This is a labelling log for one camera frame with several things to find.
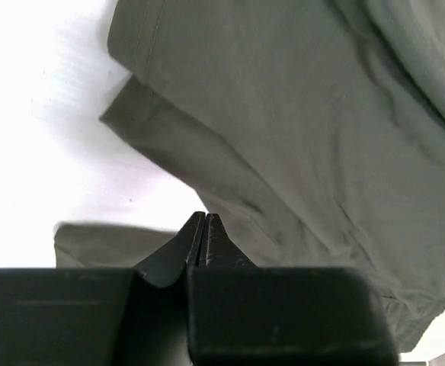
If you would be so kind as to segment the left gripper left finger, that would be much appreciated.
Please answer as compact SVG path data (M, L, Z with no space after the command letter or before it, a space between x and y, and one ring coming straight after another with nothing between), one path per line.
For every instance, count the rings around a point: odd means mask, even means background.
M197 263L206 214L193 213L176 235L133 269L157 288L172 286L188 265Z

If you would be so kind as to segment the olive green shorts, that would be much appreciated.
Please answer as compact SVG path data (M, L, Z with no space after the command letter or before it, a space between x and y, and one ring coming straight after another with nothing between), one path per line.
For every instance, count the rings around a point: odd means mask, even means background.
M350 266L400 352L445 311L445 1L120 1L102 121L258 265Z

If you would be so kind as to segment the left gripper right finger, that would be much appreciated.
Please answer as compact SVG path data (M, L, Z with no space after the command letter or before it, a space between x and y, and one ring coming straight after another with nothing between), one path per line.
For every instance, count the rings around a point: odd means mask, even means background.
M218 214L206 216L197 266L200 268L257 268L229 238Z

